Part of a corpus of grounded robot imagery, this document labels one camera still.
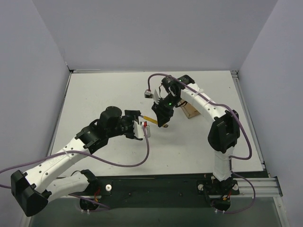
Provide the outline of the yellow utility knife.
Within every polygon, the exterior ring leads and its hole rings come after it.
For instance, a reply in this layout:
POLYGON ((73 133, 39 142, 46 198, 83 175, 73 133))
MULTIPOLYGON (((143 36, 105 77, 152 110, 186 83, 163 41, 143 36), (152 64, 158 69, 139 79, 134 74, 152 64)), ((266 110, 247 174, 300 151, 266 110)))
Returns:
MULTIPOLYGON (((140 117, 143 118, 144 120, 148 121, 148 122, 151 122, 151 123, 153 123, 153 124, 158 125, 158 121, 155 120, 155 119, 153 119, 153 118, 150 118, 150 117, 145 116, 145 115, 141 115, 140 117)), ((162 127, 163 127, 163 128, 167 128, 168 125, 167 125, 167 124, 164 124, 164 125, 162 125, 162 127)))

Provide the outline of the brown cardboard express box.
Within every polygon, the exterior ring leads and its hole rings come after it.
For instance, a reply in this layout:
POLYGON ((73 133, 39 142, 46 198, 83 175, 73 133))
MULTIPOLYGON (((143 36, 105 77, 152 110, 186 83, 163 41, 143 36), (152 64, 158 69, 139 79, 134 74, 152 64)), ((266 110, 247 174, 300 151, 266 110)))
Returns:
POLYGON ((191 104, 183 99, 181 99, 181 101, 178 103, 178 107, 182 109, 188 119, 200 115, 200 112, 198 110, 196 110, 191 104))

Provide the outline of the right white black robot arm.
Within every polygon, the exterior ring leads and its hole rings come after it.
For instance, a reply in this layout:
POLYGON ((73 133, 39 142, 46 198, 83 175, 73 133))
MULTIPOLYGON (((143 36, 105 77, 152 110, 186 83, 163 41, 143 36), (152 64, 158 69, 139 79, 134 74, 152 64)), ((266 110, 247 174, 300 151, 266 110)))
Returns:
POLYGON ((157 91, 151 92, 150 88, 144 93, 146 98, 154 100, 151 109, 156 114, 157 125, 162 127, 170 121, 174 108, 177 108, 180 101, 193 106, 211 124, 207 140, 214 150, 213 176, 220 182, 228 180, 232 175, 230 156, 240 137, 240 127, 235 119, 237 112, 215 106, 188 75, 178 79, 166 76, 162 79, 161 86, 168 93, 164 98, 157 91))

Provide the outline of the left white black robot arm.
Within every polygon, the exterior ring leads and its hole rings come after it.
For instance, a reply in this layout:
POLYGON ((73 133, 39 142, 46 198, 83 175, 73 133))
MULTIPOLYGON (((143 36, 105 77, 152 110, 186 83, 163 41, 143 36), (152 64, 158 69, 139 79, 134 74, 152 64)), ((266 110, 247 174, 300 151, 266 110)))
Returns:
POLYGON ((118 107, 109 106, 60 151, 25 172, 14 172, 10 177, 11 192, 24 214, 34 216, 49 202, 71 193, 90 195, 102 189, 101 182, 90 170, 82 170, 62 179, 59 175, 78 161, 92 157, 108 144, 110 138, 125 136, 147 140, 150 127, 147 122, 139 120, 140 115, 139 110, 121 111, 118 107))

